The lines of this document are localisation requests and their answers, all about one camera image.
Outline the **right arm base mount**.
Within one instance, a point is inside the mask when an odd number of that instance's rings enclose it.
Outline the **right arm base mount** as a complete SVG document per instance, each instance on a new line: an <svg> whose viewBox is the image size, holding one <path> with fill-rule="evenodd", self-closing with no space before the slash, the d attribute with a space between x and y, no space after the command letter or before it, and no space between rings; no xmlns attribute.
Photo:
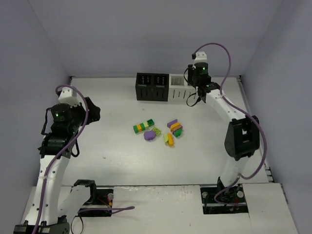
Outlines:
<svg viewBox="0 0 312 234"><path fill-rule="evenodd" d="M243 186L239 184L220 194L215 201L217 187L201 187L200 195L204 215L247 214L249 212Z"/></svg>

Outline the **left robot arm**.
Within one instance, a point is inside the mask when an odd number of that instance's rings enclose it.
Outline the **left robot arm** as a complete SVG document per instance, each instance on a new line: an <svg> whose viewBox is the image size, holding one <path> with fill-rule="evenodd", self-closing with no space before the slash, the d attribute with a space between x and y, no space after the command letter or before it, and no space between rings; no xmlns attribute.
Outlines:
<svg viewBox="0 0 312 234"><path fill-rule="evenodd" d="M96 198L94 180L77 180L68 197L59 204L65 170L77 139L84 127L100 120L100 108L89 97L60 98L59 104L48 108L53 117L51 132L45 133L40 154L40 172L31 208L15 234L68 234L70 224L85 203Z"/></svg>

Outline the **lime green lego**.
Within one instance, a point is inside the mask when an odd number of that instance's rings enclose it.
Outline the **lime green lego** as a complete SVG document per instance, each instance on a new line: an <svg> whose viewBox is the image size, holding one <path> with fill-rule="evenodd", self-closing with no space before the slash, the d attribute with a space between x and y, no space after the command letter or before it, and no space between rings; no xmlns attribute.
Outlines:
<svg viewBox="0 0 312 234"><path fill-rule="evenodd" d="M157 136L161 134L161 130L158 129L157 127L153 127L152 130L155 132Z"/></svg>

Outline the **purple rounded lego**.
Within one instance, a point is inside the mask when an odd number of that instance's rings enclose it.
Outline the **purple rounded lego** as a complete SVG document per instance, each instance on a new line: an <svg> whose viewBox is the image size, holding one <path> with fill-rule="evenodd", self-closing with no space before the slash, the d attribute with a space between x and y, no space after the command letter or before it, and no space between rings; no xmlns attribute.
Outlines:
<svg viewBox="0 0 312 234"><path fill-rule="evenodd" d="M150 131L146 131L144 134L144 139L146 141L151 141L151 140L154 140L156 138L156 133L153 131L153 130L150 130Z"/></svg>

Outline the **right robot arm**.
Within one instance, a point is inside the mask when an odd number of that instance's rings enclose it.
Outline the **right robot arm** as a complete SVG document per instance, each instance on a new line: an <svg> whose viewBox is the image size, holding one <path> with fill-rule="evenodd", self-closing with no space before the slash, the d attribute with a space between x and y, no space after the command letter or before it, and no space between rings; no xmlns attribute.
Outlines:
<svg viewBox="0 0 312 234"><path fill-rule="evenodd" d="M215 197L218 197L234 187L240 178L249 180L258 173L257 168L250 176L242 174L249 158L260 146L259 120L227 99L222 87L211 81L206 62L189 64L185 72L188 73L185 80L195 88L198 96L196 103L203 101L210 104L228 124L224 147L229 158L217 181L218 192Z"/></svg>

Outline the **yellow orange lego brick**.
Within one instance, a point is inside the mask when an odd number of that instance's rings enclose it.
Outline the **yellow orange lego brick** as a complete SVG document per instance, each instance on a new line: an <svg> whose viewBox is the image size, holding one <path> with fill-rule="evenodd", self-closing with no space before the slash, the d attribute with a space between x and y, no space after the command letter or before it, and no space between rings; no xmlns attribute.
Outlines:
<svg viewBox="0 0 312 234"><path fill-rule="evenodd" d="M174 145L174 139L173 139L173 135L171 134L171 133L168 133L167 134L167 138L168 138L168 145L170 146L170 147L173 147L173 145Z"/></svg>

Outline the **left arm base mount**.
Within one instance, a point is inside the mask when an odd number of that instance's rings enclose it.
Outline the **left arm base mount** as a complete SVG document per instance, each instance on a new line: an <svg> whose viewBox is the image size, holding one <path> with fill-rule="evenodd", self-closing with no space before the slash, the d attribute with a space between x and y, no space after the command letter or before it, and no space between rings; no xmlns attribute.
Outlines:
<svg viewBox="0 0 312 234"><path fill-rule="evenodd" d="M88 199L82 203L81 195L83 187L86 188ZM74 205L81 205L78 216L80 217L111 217L112 211L90 210L91 208L111 208L113 204L114 190L110 188L97 187L94 180L78 179L70 192L70 202Z"/></svg>

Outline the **pale green lego brick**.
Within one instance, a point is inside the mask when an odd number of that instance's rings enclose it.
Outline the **pale green lego brick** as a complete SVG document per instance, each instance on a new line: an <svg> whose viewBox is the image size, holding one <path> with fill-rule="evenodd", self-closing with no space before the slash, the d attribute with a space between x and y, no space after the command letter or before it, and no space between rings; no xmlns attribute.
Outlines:
<svg viewBox="0 0 312 234"><path fill-rule="evenodd" d="M164 139L164 143L167 144L168 143L168 134L167 133L165 133L163 135L163 139Z"/></svg>

